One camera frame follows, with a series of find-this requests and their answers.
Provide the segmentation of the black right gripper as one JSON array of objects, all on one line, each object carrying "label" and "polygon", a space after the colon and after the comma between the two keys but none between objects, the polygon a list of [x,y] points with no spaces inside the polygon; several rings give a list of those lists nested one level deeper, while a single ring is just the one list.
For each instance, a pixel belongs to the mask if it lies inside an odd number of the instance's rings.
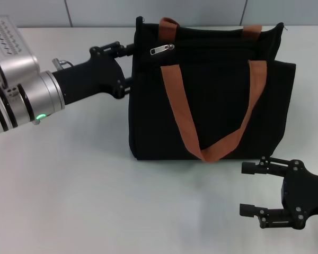
[{"label": "black right gripper", "polygon": [[284,177],[284,209],[268,209],[240,204],[240,216],[257,217],[260,228],[305,228],[306,221],[318,215],[318,175],[309,172],[300,160],[261,157],[260,161],[242,162],[242,174],[270,174]]}]

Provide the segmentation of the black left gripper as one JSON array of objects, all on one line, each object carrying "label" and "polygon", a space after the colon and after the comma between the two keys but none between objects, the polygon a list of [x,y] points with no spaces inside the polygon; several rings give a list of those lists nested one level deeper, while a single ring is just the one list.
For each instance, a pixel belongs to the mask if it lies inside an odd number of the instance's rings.
[{"label": "black left gripper", "polygon": [[121,99],[130,93],[133,78],[125,78],[115,58],[132,56],[135,44],[123,46],[119,41],[90,48],[87,62],[53,72],[66,105],[98,93]]}]

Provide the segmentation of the silver zipper pull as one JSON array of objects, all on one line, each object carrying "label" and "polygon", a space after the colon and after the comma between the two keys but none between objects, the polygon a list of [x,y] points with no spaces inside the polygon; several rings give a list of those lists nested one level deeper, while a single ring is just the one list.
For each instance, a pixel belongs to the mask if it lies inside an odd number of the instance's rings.
[{"label": "silver zipper pull", "polygon": [[161,45],[161,46],[158,46],[158,47],[154,47],[152,49],[150,49],[150,55],[153,56],[153,55],[157,55],[159,53],[162,53],[162,52],[165,52],[165,51],[171,51],[175,48],[175,45],[172,44],[172,43],[169,43],[169,44],[164,44],[164,45]]}]

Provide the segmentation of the black food bag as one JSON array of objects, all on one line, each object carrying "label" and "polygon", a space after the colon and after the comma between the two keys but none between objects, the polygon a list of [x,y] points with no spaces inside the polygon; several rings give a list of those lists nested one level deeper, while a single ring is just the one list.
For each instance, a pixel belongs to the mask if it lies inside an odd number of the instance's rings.
[{"label": "black food bag", "polygon": [[[136,18],[129,146],[138,160],[256,159],[282,140],[294,63],[276,60],[284,24],[184,28]],[[150,49],[172,43],[157,55]]]}]

